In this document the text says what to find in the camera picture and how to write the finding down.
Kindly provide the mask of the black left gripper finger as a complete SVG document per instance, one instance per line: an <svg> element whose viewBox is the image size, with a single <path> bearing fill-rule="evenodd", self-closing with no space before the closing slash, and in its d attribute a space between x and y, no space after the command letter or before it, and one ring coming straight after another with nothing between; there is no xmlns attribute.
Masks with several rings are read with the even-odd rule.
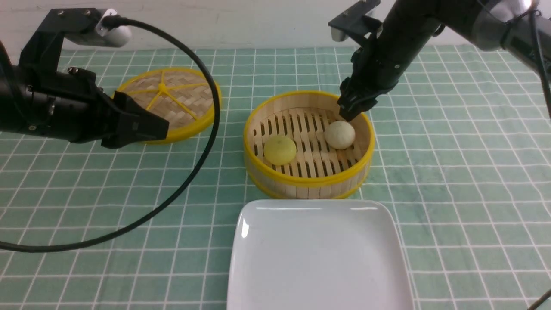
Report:
<svg viewBox="0 0 551 310"><path fill-rule="evenodd" d="M132 96L116 91L106 103L102 147L120 149L132 143L166 139L169 122L141 107Z"/></svg>

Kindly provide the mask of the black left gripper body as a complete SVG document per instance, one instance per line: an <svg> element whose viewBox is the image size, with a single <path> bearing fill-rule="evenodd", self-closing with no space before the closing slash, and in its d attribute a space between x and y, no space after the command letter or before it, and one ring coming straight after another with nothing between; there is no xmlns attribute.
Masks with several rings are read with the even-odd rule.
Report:
<svg viewBox="0 0 551 310"><path fill-rule="evenodd" d="M69 143L116 139L114 102L94 72L13 65L1 47L1 131Z"/></svg>

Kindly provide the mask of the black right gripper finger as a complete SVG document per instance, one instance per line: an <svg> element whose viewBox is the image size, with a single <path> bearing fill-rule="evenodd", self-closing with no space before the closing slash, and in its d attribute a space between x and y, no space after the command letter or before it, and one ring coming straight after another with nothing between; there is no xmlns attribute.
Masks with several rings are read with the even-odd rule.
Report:
<svg viewBox="0 0 551 310"><path fill-rule="evenodd" d="M378 103L379 92L368 89L341 88L337 100L339 116L347 122L369 111Z"/></svg>

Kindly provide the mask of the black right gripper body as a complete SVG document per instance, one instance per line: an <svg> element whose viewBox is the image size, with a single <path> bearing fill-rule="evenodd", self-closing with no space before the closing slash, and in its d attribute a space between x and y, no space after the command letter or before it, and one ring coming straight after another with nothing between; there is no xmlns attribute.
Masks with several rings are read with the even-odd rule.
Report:
<svg viewBox="0 0 551 310"><path fill-rule="evenodd" d="M388 93L421 48L440 27L438 0L397 0L377 35L354 56L352 76L341 88L368 89Z"/></svg>

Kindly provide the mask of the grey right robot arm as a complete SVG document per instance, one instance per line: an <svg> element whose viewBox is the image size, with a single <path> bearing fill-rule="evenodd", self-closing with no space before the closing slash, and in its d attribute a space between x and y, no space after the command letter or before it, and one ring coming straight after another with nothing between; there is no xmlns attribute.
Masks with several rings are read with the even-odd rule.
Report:
<svg viewBox="0 0 551 310"><path fill-rule="evenodd" d="M384 20L379 0L360 0L329 22L332 39L359 47L339 89L339 114L351 121L393 90L428 41L451 29L482 51L503 49L531 68L550 106L551 22L537 0L396 0Z"/></svg>

